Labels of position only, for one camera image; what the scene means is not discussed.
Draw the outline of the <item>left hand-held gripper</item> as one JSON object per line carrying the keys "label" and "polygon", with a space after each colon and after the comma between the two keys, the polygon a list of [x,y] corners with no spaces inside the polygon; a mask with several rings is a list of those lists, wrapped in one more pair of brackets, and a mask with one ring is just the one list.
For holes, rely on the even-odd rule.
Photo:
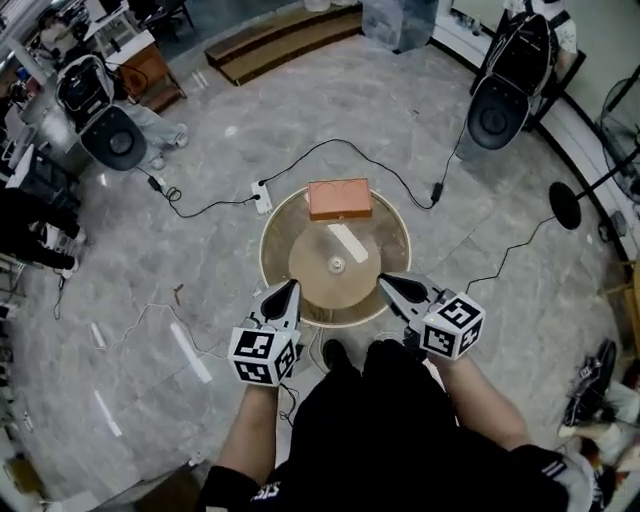
{"label": "left hand-held gripper", "polygon": [[233,329],[228,360],[241,382],[278,387],[285,378],[292,376],[299,359],[297,347],[301,333],[295,329],[299,321],[300,302],[301,285],[296,279],[270,286],[255,297],[249,318],[260,326],[274,328]]}

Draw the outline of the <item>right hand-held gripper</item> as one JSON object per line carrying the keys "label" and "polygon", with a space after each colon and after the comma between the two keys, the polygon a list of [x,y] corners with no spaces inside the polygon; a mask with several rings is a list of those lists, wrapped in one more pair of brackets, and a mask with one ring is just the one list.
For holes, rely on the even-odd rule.
{"label": "right hand-held gripper", "polygon": [[418,347],[428,354],[455,361],[480,339],[486,312],[465,293],[432,303],[440,289],[412,272],[381,273],[377,288],[392,312],[418,334]]}

